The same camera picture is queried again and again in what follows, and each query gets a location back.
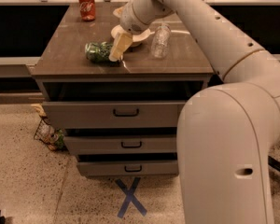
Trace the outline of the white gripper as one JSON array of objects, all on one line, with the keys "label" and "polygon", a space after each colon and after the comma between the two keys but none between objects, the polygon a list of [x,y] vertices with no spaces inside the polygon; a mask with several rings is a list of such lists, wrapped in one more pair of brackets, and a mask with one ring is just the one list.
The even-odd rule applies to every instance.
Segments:
[{"label": "white gripper", "polygon": [[133,35],[142,34],[152,22],[172,13],[170,8],[158,0],[130,0],[124,7],[116,8],[113,15],[120,18],[120,26],[126,32],[116,34],[109,60],[111,62],[120,60],[133,43]]}]

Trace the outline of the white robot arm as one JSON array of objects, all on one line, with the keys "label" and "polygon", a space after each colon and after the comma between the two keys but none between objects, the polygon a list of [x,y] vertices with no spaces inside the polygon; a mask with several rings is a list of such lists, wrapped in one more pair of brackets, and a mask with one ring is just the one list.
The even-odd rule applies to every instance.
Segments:
[{"label": "white robot arm", "polygon": [[280,141],[280,62],[203,0],[130,0],[120,25],[140,34],[171,13],[222,80],[178,119],[185,223],[274,224],[268,154]]}]

